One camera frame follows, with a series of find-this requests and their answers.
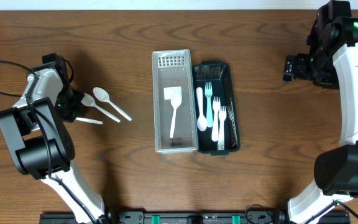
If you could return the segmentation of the white plastic spoon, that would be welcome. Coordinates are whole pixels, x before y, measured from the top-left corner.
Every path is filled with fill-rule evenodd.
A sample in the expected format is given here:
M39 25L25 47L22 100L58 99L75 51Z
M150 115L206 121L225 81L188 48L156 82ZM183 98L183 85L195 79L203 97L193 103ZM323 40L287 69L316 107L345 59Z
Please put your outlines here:
M93 88L93 94L99 101L109 103L125 119L127 119L128 121L132 121L132 118L126 112L124 112L122 109L120 109L120 107L115 105L110 100L109 93L106 90L104 90L103 88L100 88L100 87L94 87Z
M77 117L75 118L76 121L81 121L84 123L91 123L91 124L103 124L102 121L99 120L95 120L95 119L89 119L89 118L81 118L81 117Z
M112 115L110 112L104 110L102 107L98 106L94 100L94 98L85 93L84 94L84 97L83 99L81 100L81 103L84 105L84 106L88 106L88 107L94 107L96 108L97 110L99 110L100 112L102 112L104 115L106 115L108 118L114 120L115 122L117 123L120 123L121 120L119 118L117 118L116 116Z
M199 116L197 119L197 127L198 129L203 132L206 130L208 122L206 117L204 116L204 111L203 111L203 89L201 87L198 87L196 89L196 97L197 97L197 102L198 102L198 111L199 111Z
M181 93L179 91L176 91L172 95L170 102L173 107L172 122L171 122L171 126L170 126L170 138L172 139L174 132L175 132L175 121L176 121L177 109L181 105L181 102L182 102Z

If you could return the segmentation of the white plastic fork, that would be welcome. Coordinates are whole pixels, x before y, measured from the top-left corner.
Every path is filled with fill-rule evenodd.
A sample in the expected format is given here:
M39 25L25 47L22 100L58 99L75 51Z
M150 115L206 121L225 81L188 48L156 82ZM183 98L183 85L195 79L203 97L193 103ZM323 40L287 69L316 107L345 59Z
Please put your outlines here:
M214 118L213 118L213 127L212 127L212 133L211 133L211 140L213 142L217 142L218 141L218 129L219 129L219 118L218 118L218 114L219 114L219 110L221 108L221 102L220 102L220 97L215 96L213 98L213 112L214 112Z
M227 113L226 107L222 106L219 110L218 118L219 118L219 133L218 133L218 150L224 150L224 122L226 120Z

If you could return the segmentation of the white plastic utensil handle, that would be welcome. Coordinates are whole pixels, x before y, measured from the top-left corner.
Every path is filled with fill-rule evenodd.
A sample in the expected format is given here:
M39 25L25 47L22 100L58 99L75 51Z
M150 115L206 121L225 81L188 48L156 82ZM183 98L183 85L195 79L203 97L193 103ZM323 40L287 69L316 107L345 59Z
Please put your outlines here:
M206 109L206 119L207 119L207 127L211 128L213 126L213 109L211 103L211 97L213 95L213 89L211 82L206 82L204 88L204 94L206 96L207 109Z

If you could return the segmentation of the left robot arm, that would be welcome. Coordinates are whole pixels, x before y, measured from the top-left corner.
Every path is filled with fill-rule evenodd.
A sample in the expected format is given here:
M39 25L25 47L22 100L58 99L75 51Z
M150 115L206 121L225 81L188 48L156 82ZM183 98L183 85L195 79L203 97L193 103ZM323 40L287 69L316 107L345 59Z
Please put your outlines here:
M41 180L71 208L77 223L113 223L104 199L76 166L75 147L55 106L74 94L65 65L33 68L20 100L0 111L0 130L16 169Z

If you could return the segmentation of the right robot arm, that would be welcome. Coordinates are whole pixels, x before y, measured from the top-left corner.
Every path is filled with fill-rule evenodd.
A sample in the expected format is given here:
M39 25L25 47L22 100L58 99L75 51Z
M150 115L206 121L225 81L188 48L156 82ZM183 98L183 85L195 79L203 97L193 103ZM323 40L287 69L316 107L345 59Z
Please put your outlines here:
M358 198L358 18L319 13L307 43L307 54L287 57L283 81L308 80L339 90L341 135L337 148L317 157L312 182L288 201L290 223L318 223Z

